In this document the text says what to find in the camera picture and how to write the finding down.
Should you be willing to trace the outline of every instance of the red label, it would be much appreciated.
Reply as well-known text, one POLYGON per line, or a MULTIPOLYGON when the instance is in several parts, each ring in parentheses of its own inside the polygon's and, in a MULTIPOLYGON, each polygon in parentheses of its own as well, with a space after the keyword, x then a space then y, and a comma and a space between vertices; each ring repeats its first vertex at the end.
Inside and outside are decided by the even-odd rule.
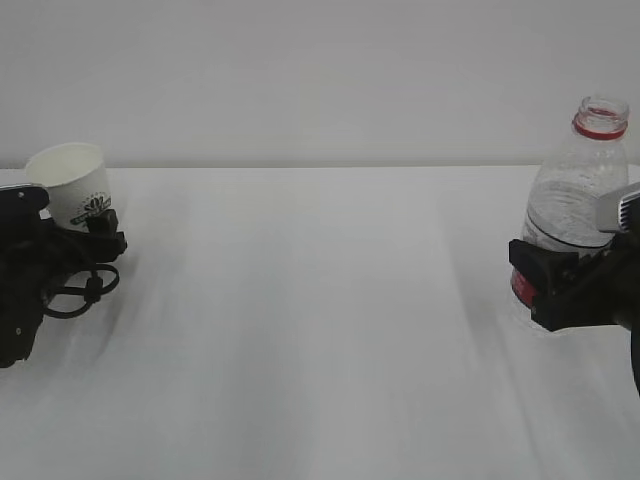
POLYGON ((511 288, 513 288, 513 293, 516 294, 522 303, 529 308, 533 306, 533 297, 535 297, 538 292, 516 269, 513 270, 513 275, 511 275, 511 288))

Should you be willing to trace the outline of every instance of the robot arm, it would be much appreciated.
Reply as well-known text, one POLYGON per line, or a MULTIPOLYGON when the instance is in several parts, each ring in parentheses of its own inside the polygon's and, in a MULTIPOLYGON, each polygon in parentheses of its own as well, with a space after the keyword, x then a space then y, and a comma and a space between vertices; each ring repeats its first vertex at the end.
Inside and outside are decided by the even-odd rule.
POLYGON ((49 204, 47 191, 35 185, 0 188, 0 368, 26 360, 45 315, 74 318, 87 312, 118 285, 118 270, 109 265, 127 243, 118 232, 115 211, 87 220, 88 233, 65 230, 41 219, 49 204), (113 279, 104 285, 99 272, 113 279), (90 274, 84 287, 65 286, 76 273, 90 274), (49 308, 56 295, 84 298, 77 310, 49 308))

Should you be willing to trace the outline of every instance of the black cable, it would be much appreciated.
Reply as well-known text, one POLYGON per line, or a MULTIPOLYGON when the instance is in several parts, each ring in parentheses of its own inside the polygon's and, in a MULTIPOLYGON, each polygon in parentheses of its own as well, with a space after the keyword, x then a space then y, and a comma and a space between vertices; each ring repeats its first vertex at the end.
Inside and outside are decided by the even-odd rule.
MULTIPOLYGON (((70 236, 65 235, 62 231, 57 230, 54 233, 57 238, 63 239, 68 245, 70 245, 80 255, 82 261, 84 262, 84 265, 82 267, 76 268, 73 271, 68 272, 68 274, 73 276, 78 273, 88 272, 91 274, 91 277, 87 280, 84 287, 52 286, 51 283, 54 281, 54 279, 51 279, 49 284, 45 285, 44 292, 46 292, 46 294, 43 295, 44 298, 50 298, 55 295, 74 295, 84 297, 85 303, 80 308, 69 312, 53 310, 47 305, 44 305, 43 312, 45 315, 53 318, 75 318, 86 313, 94 303, 100 301, 102 295, 106 295, 107 293, 112 292, 118 286, 118 283, 120 283, 120 273, 112 265, 95 263, 91 259, 91 256, 87 253, 85 248, 79 242, 77 242, 70 236), (115 277, 109 284, 104 286, 103 279, 102 277, 100 277, 100 275, 98 275, 98 272, 111 272, 115 275, 115 277)), ((50 246, 53 246, 53 249, 58 251, 58 257, 62 261, 64 261, 65 256, 59 253, 60 250, 55 247, 55 244, 50 246)))
POLYGON ((638 324, 631 328, 631 370, 638 395, 640 395, 640 325, 638 324))

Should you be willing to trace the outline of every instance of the bottle neck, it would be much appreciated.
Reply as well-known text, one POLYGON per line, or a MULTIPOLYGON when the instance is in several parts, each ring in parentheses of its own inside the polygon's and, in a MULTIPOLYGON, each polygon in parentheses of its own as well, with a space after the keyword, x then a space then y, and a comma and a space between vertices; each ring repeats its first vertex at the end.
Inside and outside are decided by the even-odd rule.
POLYGON ((575 132, 599 141, 622 138, 627 130, 629 106, 620 100, 587 97, 573 118, 575 132))

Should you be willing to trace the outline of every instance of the white tablecloth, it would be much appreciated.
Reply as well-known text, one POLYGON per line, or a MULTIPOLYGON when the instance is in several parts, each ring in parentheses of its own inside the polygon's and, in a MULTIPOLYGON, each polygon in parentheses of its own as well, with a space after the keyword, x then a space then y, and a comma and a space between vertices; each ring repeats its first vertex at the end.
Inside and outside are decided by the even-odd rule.
POLYGON ((0 371, 0 478, 638 478, 628 333, 511 299, 535 170, 111 171, 122 284, 0 371))

